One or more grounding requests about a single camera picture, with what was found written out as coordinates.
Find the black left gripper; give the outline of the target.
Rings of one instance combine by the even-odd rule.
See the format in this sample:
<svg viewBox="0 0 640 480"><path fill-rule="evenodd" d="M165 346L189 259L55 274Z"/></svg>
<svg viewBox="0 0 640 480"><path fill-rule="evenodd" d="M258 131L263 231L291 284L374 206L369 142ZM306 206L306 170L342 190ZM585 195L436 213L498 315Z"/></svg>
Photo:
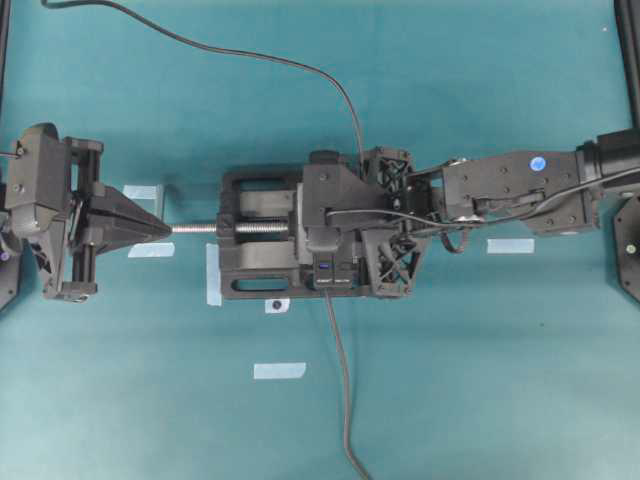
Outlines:
<svg viewBox="0 0 640 480"><path fill-rule="evenodd" d="M164 239L171 234L171 228L119 190L98 182L104 151L101 142L65 137L63 143L69 147L71 163L77 167L77 183L72 193L74 204L68 237L72 257L71 280L62 283L60 298L65 301L86 301L97 292L96 254ZM152 229L141 231L115 226L89 227L89 211Z"/></svg>

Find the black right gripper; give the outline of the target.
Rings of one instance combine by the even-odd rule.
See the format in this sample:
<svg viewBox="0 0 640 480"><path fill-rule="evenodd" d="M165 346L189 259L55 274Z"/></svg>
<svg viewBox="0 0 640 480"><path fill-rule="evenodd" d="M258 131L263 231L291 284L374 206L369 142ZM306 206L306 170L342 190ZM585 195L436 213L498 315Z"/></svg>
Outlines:
<svg viewBox="0 0 640 480"><path fill-rule="evenodd" d="M391 214L370 214L360 229L371 291L377 298L401 298L412 293L426 250L426 239L410 235L445 232L440 213L442 165L416 170L409 151L374 147L359 157L359 173L385 193L380 206Z"/></svg>

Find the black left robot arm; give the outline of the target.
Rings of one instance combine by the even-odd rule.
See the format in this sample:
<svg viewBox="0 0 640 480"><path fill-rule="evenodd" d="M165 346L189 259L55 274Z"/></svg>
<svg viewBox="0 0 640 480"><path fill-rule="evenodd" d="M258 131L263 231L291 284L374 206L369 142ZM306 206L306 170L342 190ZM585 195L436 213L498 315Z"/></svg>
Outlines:
<svg viewBox="0 0 640 480"><path fill-rule="evenodd" d="M50 124L27 130L10 156L1 242L28 246L46 299L96 294L96 258L167 238L170 227L99 179L102 143L59 138Z"/></svg>

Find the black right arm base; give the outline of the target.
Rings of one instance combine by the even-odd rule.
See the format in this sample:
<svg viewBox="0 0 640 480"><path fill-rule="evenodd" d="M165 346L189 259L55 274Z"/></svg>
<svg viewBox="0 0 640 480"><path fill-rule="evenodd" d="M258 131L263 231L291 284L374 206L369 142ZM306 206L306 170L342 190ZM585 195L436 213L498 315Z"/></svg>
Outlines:
<svg viewBox="0 0 640 480"><path fill-rule="evenodd" d="M639 289L639 196L627 199L613 219L616 266L621 288L636 302Z"/></svg>

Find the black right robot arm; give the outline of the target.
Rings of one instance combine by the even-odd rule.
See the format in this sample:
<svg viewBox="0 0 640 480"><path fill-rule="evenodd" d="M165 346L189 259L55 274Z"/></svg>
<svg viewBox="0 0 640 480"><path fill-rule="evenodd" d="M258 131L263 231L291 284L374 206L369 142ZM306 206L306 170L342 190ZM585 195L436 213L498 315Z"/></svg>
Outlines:
<svg viewBox="0 0 640 480"><path fill-rule="evenodd" d="M434 238L459 255L472 231L508 223L538 236L597 229L604 197L639 195L639 132L604 134L570 151L458 157L425 169L376 156L368 170L382 193L354 208L356 229L372 294L396 299L412 292Z"/></svg>

